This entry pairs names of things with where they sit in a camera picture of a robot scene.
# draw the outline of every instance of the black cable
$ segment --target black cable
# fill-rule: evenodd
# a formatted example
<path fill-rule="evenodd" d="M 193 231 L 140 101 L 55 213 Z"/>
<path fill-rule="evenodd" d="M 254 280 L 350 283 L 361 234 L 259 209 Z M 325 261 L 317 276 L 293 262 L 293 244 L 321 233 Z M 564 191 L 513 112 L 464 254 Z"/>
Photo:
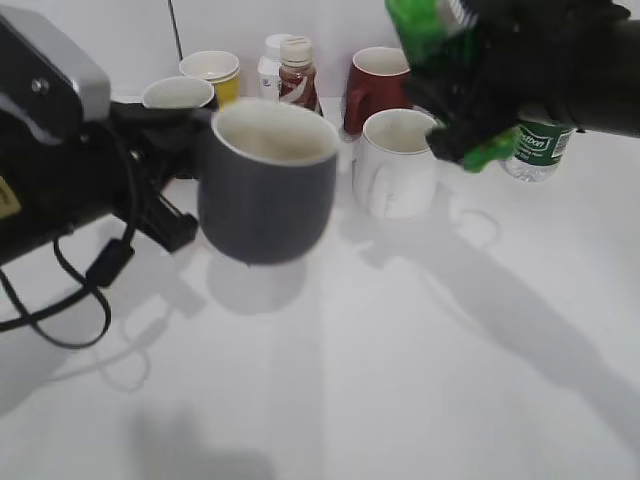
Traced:
<path fill-rule="evenodd" d="M 129 217 L 127 218 L 127 224 L 126 224 L 127 226 L 120 242 L 122 245 L 126 247 L 130 247 L 138 226 L 137 224 L 141 215 L 141 206 L 142 206 L 142 202 L 140 201 L 138 186 L 136 183 L 137 179 L 136 179 L 136 175 L 132 165 L 133 158 L 129 150 L 122 143 L 118 135 L 115 133 L 113 127 L 107 124 L 105 125 L 105 128 L 111 135 L 114 141 L 116 151 L 118 152 L 118 156 L 122 160 L 126 170 L 127 186 L 129 190 L 129 197 L 130 197 L 129 198 L 130 210 L 129 210 Z M 8 320 L 5 322 L 0 322 L 0 333 L 7 332 L 10 330 L 15 330 L 17 328 L 22 328 L 29 325 L 45 340 L 51 342 L 52 344 L 58 347 L 71 349 L 71 350 L 80 350 L 80 349 L 91 347 L 96 343 L 98 343 L 104 337 L 104 335 L 109 330 L 109 327 L 111 326 L 111 308 L 109 306 L 109 302 L 107 301 L 106 297 L 102 294 L 102 292 L 99 290 L 99 288 L 96 285 L 93 285 L 91 282 L 89 282 L 67 261 L 67 259 L 62 254 L 62 251 L 60 250 L 59 238 L 57 238 L 53 243 L 53 251 L 62 269 L 67 274 L 69 274 L 74 280 L 80 283 L 82 285 L 82 288 L 76 291 L 75 293 L 69 295 L 68 297 L 64 298 L 63 300 L 57 303 L 54 303 L 53 305 L 50 305 L 49 307 L 43 310 L 40 310 L 31 314 L 29 313 L 25 305 L 20 300 L 17 292 L 13 288 L 13 285 L 9 281 L 9 278 L 0 269 L 0 283 L 2 284 L 4 290 L 7 292 L 7 296 L 9 297 L 9 300 L 13 304 L 14 308 L 20 314 L 20 318 Z M 85 299 L 89 295 L 93 295 L 96 298 L 96 300 L 98 300 L 98 302 L 100 303 L 100 305 L 102 306 L 105 312 L 104 326 L 100 335 L 97 338 L 95 338 L 91 342 L 82 343 L 82 344 L 67 343 L 51 337 L 49 334 L 47 334 L 44 330 L 40 328 L 40 325 L 39 325 L 40 321 L 45 320 L 54 315 L 57 315 L 58 313 L 61 313 L 64 310 L 71 308 L 72 306 L 76 305 L 78 302 Z"/>
<path fill-rule="evenodd" d="M 65 342 L 52 337 L 40 327 L 39 321 L 35 320 L 35 318 L 29 313 L 24 303 L 22 303 L 22 301 L 20 300 L 20 297 L 18 297 L 18 294 L 16 290 L 13 288 L 13 285 L 11 284 L 6 274 L 2 270 L 0 270 L 0 282 L 2 283 L 2 286 L 7 292 L 7 296 L 9 297 L 9 300 L 13 304 L 14 308 L 21 315 L 21 317 L 24 318 L 24 320 L 28 323 L 28 325 L 30 325 L 31 328 L 33 328 L 33 330 L 38 335 L 40 335 L 42 338 L 47 340 L 49 343 L 52 343 L 56 347 L 66 348 L 68 350 L 82 350 L 85 348 L 92 347 L 93 345 L 98 343 L 100 340 L 102 340 L 102 338 L 107 334 L 107 332 L 109 331 L 109 328 L 111 327 L 111 307 L 109 306 L 109 302 L 107 301 L 103 293 L 98 289 L 98 287 L 92 286 L 89 282 L 87 282 L 87 280 L 75 268 L 73 268 L 73 266 L 67 261 L 67 259 L 62 254 L 62 251 L 60 250 L 59 238 L 56 238 L 53 242 L 53 252 L 62 269 L 65 272 L 67 272 L 67 274 L 69 274 L 69 276 L 72 277 L 76 282 L 82 285 L 81 291 L 82 292 L 86 291 L 87 294 L 93 295 L 95 299 L 98 301 L 98 303 L 100 303 L 100 306 L 102 307 L 102 309 L 104 310 L 104 324 L 102 326 L 102 330 L 100 334 L 90 342 L 70 343 L 70 342 Z"/>
<path fill-rule="evenodd" d="M 182 56 L 182 43 L 180 42 L 180 32 L 178 31 L 178 24 L 176 22 L 176 14 L 173 11 L 173 1 L 168 0 L 169 15 L 171 16 L 171 26 L 173 27 L 173 38 L 176 41 L 176 49 L 178 50 L 178 58 L 180 61 L 184 58 Z"/>

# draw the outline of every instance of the paper cup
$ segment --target paper cup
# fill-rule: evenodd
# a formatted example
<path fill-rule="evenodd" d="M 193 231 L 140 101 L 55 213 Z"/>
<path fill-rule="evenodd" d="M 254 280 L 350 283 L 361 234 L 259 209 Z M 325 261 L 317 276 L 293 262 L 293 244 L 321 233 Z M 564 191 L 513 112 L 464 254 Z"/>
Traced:
<path fill-rule="evenodd" d="M 213 50 L 194 53 L 180 62 L 180 73 L 211 82 L 221 107 L 238 99 L 240 60 L 232 53 Z"/>
<path fill-rule="evenodd" d="M 215 103 L 216 91 L 204 80 L 189 77 L 165 78 L 142 93 L 147 108 L 203 108 Z"/>

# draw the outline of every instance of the bottle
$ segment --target bottle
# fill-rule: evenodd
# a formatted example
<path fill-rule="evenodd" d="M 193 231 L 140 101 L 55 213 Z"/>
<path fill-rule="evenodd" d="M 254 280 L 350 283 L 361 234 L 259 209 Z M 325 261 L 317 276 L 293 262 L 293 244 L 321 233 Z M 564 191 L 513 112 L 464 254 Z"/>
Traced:
<path fill-rule="evenodd" d="M 316 67 L 313 66 L 313 48 L 306 37 L 291 37 L 280 46 L 280 101 L 292 103 L 322 115 L 316 91 Z"/>
<path fill-rule="evenodd" d="M 521 122 L 520 133 L 516 153 L 504 161 L 504 168 L 511 176 L 524 182 L 544 182 L 558 169 L 573 129 Z"/>
<path fill-rule="evenodd" d="M 280 98 L 280 45 L 291 35 L 271 35 L 265 40 L 265 54 L 258 64 L 260 94 L 262 98 L 278 101 Z"/>

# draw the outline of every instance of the white cup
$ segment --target white cup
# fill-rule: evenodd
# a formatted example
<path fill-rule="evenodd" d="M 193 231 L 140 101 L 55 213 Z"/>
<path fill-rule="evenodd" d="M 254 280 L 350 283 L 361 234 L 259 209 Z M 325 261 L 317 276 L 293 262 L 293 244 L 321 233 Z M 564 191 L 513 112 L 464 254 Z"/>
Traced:
<path fill-rule="evenodd" d="M 407 219 L 433 202 L 437 159 L 426 134 L 436 121 L 415 110 L 385 110 L 364 124 L 355 161 L 358 203 L 377 218 Z"/>
<path fill-rule="evenodd" d="M 190 77 L 165 78 L 149 85 L 142 93 L 147 108 L 202 108 L 215 98 L 213 85 Z"/>

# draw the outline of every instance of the screw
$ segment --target screw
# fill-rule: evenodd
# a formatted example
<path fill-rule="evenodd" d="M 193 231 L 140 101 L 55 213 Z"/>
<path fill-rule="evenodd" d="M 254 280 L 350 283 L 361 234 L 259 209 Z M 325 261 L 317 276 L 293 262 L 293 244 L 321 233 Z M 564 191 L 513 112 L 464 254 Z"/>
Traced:
<path fill-rule="evenodd" d="M 37 95 L 46 95 L 49 93 L 49 82 L 44 78 L 35 78 L 31 82 L 31 90 Z"/>

